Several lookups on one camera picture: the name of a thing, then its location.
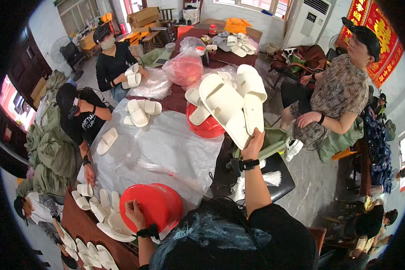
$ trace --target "plastic bag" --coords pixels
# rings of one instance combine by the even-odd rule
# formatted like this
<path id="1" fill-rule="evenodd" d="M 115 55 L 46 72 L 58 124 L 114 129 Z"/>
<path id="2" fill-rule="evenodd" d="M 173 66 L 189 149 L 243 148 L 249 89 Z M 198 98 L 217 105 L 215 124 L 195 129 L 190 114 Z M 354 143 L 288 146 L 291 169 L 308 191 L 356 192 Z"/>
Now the plastic bag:
<path id="1" fill-rule="evenodd" d="M 170 88 L 173 82 L 168 79 L 163 69 L 147 67 L 146 71 L 150 73 L 150 78 L 143 79 L 137 87 L 131 88 L 126 96 L 164 99 L 171 94 Z"/>
<path id="2" fill-rule="evenodd" d="M 200 38 L 185 37 L 182 41 L 180 41 L 180 52 L 184 52 L 187 49 L 194 50 L 198 46 L 205 47 L 204 42 Z"/>
<path id="3" fill-rule="evenodd" d="M 201 57 L 194 50 L 188 49 L 168 60 L 163 65 L 162 70 L 173 83 L 188 86 L 201 78 L 204 72 L 202 64 Z"/>

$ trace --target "tiled floor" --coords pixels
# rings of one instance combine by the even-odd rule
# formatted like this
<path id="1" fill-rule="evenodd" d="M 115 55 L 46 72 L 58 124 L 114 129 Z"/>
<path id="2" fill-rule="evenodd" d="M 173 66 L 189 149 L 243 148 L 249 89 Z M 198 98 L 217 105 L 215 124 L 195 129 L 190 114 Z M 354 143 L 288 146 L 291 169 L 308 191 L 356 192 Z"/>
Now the tiled floor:
<path id="1" fill-rule="evenodd" d="M 77 81 L 79 87 L 89 86 L 98 89 L 95 66 L 95 57 L 84 63 L 84 74 Z M 264 116 L 270 124 L 273 124 L 283 109 L 280 93 L 276 87 L 273 87 L 276 74 L 275 72 L 268 72 L 270 63 L 265 60 L 264 54 L 259 55 L 255 68 L 264 79 L 269 96 L 268 102 L 264 104 L 266 112 Z M 117 102 L 109 96 L 108 92 L 102 94 L 111 105 L 117 105 Z M 329 161 L 324 164 L 319 160 L 316 151 L 303 149 L 287 166 L 295 181 L 296 188 L 276 203 L 284 207 L 290 215 L 305 226 L 320 224 L 319 217 L 324 216 L 333 208 L 335 196 L 339 196 L 335 194 L 338 182 L 338 162 Z"/>

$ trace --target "plastic wrap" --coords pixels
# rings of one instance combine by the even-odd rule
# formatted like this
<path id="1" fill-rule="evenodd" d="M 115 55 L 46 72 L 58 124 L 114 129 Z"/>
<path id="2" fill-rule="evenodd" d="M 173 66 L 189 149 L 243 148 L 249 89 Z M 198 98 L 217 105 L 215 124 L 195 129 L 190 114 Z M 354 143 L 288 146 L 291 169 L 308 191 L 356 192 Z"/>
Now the plastic wrap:
<path id="1" fill-rule="evenodd" d="M 137 87 L 131 88 L 126 96 L 164 99 L 170 95 L 173 82 L 168 79 L 166 72 L 159 68 L 147 67 L 145 69 L 150 73 L 150 78 L 143 79 Z"/>
<path id="2" fill-rule="evenodd" d="M 112 119 L 103 125 L 90 149 L 96 175 L 95 195 L 99 197 L 101 188 L 122 194 L 136 184 L 161 183 L 178 192 L 184 200 L 185 211 L 196 208 L 201 194 L 212 184 L 209 172 L 215 171 L 224 137 L 204 139 L 195 135 L 189 130 L 186 116 L 176 111 L 151 116 L 149 124 L 143 128 L 124 125 L 124 117 L 129 115 L 124 110 L 127 102 L 124 99 L 117 105 Z M 96 152 L 97 145 L 102 134 L 112 127 L 119 136 L 106 154 L 100 156 Z M 142 168 L 138 160 L 167 168 L 179 179 Z M 77 180 L 86 183 L 83 167 Z"/>
<path id="3" fill-rule="evenodd" d="M 167 74 L 168 79 L 173 83 L 183 86 L 193 84 L 201 78 L 204 66 L 201 57 L 195 50 L 189 49 L 179 53 L 176 57 L 168 60 L 162 70 Z"/>

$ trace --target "clear plastic bag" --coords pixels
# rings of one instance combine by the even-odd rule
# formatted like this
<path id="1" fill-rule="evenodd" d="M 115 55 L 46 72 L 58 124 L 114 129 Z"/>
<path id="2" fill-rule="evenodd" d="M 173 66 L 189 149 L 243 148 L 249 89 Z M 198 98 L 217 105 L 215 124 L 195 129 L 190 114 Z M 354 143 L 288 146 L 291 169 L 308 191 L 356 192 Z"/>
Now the clear plastic bag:
<path id="1" fill-rule="evenodd" d="M 142 79 L 137 87 L 131 88 L 126 96 L 145 97 L 148 99 L 164 99 L 171 94 L 173 82 L 167 77 L 164 70 L 159 68 L 145 68 L 150 73 L 150 78 Z"/>
<path id="2" fill-rule="evenodd" d="M 162 67 L 168 79 L 180 86 L 188 86 L 201 78 L 204 66 L 195 50 L 188 49 L 168 60 Z"/>

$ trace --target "plastic container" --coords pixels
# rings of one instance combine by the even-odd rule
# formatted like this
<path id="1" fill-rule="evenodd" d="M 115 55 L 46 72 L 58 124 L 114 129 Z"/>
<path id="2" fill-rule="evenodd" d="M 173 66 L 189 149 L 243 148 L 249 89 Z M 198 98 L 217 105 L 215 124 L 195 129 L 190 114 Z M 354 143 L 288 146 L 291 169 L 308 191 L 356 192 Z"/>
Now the plastic container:
<path id="1" fill-rule="evenodd" d="M 168 52 L 172 53 L 175 50 L 175 43 L 171 42 L 165 45 L 165 48 L 167 49 Z"/>
<path id="2" fill-rule="evenodd" d="M 169 186 L 163 184 L 138 184 L 129 187 L 120 197 L 120 215 L 126 226 L 134 233 L 135 224 L 126 216 L 125 203 L 136 199 L 140 210 L 146 219 L 146 226 L 156 224 L 157 230 L 171 229 L 180 221 L 183 213 L 183 203 L 180 195 Z"/>

